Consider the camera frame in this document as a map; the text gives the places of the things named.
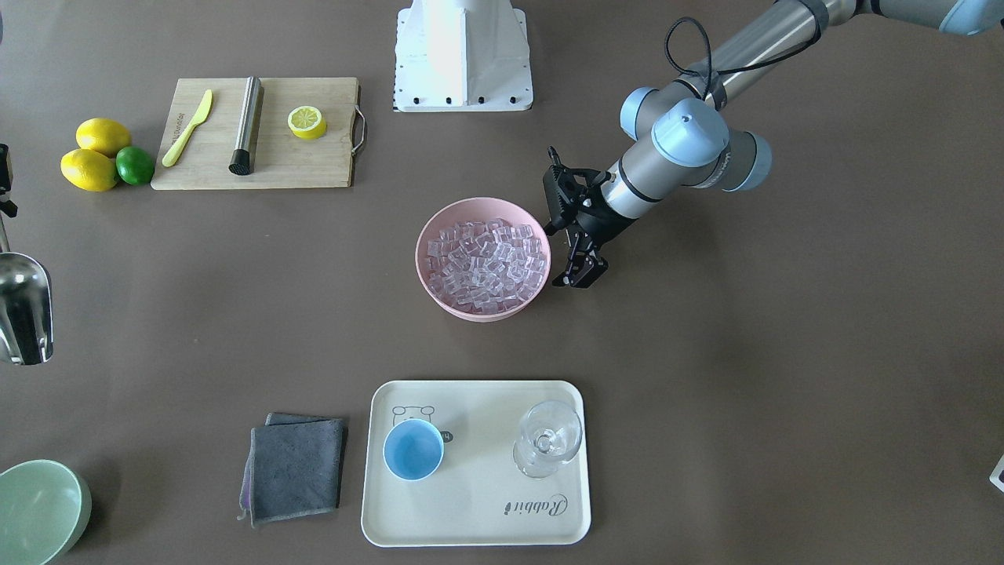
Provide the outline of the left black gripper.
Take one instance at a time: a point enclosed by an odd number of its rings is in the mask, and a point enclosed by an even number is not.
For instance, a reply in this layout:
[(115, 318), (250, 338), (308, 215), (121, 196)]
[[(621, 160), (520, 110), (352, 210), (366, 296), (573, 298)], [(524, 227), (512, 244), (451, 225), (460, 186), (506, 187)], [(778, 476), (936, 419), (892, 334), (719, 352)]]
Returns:
[(552, 146), (547, 153), (550, 165), (543, 175), (543, 191), (550, 219), (543, 229), (547, 236), (566, 230), (569, 241), (566, 267), (551, 285), (585, 289), (609, 268), (605, 258), (591, 251), (598, 251), (635, 221), (614, 211), (603, 197), (602, 184), (612, 180), (612, 174), (569, 168)]

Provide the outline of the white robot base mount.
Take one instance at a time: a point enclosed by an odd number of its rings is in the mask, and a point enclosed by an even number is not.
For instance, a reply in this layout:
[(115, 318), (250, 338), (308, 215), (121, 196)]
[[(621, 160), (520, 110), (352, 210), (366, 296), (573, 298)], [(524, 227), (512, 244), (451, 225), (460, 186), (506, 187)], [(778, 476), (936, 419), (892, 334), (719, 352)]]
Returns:
[(509, 1), (413, 1), (398, 11), (397, 112), (526, 111), (526, 14)]

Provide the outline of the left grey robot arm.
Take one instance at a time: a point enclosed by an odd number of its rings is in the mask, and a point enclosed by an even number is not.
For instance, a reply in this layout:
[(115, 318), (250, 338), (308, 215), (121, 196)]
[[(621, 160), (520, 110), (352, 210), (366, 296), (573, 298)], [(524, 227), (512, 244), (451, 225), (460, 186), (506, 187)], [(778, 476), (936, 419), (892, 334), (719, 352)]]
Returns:
[(632, 146), (605, 170), (571, 168), (549, 149), (546, 235), (562, 230), (569, 253), (553, 286), (589, 287), (606, 272), (600, 247), (680, 187), (748, 191), (773, 164), (768, 142), (726, 125), (721, 111), (774, 64), (803, 53), (858, 14), (946, 35), (979, 35), (1002, 22), (1000, 1), (776, 1), (703, 60), (673, 68), (663, 89), (639, 87), (620, 109)]

